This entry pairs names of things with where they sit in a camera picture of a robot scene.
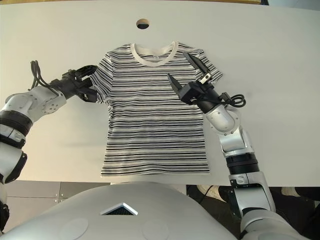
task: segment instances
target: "gray floor tile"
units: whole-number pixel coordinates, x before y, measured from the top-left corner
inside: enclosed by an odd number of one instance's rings
[[[60,198],[70,198],[88,189],[110,185],[108,182],[61,182]]]
[[[8,197],[58,198],[58,181],[13,181],[5,185]]]
[[[7,205],[9,206],[10,217],[5,225],[4,232],[8,232],[15,226],[41,214],[57,203],[58,200],[55,198],[8,197]]]

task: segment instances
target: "t-shirt sleeve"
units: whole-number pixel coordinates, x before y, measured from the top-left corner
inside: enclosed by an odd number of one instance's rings
[[[90,76],[93,87],[97,91],[98,103],[107,103],[113,85],[113,74],[114,66],[107,53]]]
[[[213,63],[207,58],[207,56],[205,55],[205,52],[203,50],[201,50],[196,57],[198,59],[200,59],[206,66],[207,68],[210,70],[211,74],[212,74],[212,78],[209,81],[209,83],[215,85],[219,79],[223,76],[222,72],[220,72],[214,65]],[[197,71],[196,74],[196,79],[198,80],[200,77],[202,76],[202,72],[200,70]]]

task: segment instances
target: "black cable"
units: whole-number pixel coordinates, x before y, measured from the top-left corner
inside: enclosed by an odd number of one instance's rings
[[[33,83],[31,86],[31,89],[34,87],[37,87],[38,85],[41,85],[47,89],[49,89],[51,92],[53,92],[55,95],[59,95],[41,76],[41,70],[38,64],[38,61],[31,61],[31,72],[33,75]]]
[[[203,99],[199,99],[197,101],[207,101],[207,102],[211,102],[214,104],[228,104],[228,105],[231,105],[235,108],[242,108],[247,104],[247,102],[245,100],[245,96],[243,94],[234,95],[230,99],[231,99],[230,101],[218,101],[218,100],[212,100],[209,98],[203,98]]]
[[[208,190],[205,192],[205,194],[203,195],[203,197],[201,198],[201,200],[198,202],[199,204],[202,203],[202,201],[205,199],[205,197],[207,196],[208,192],[210,191],[210,189],[213,187],[214,185],[211,185]]]

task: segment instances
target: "person's shoe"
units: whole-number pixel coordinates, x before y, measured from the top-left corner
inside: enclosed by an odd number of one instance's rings
[[[211,187],[211,185],[197,185],[196,187],[203,195],[205,195],[206,192],[208,191],[208,189]],[[218,199],[222,202],[226,202],[225,200],[222,199],[222,197],[219,194],[219,186],[218,185],[212,186],[210,188],[210,190],[207,192],[206,196],[214,198],[214,199]]]
[[[282,195],[285,195],[285,196],[294,196],[294,197],[301,197],[294,186],[283,186],[281,188],[281,193]]]

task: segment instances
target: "table surface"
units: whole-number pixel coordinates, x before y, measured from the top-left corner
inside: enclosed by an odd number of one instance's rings
[[[68,69],[97,64],[123,44],[156,48],[180,41],[204,49],[224,73],[218,92],[245,95],[242,125],[268,184],[319,186],[319,11],[191,1],[63,1],[0,11],[1,103],[31,86],[31,60],[50,82]],[[136,27],[141,18],[149,28]],[[101,178],[107,105],[73,97],[32,127],[19,179],[228,185],[226,161],[208,125],[204,121],[210,175]]]

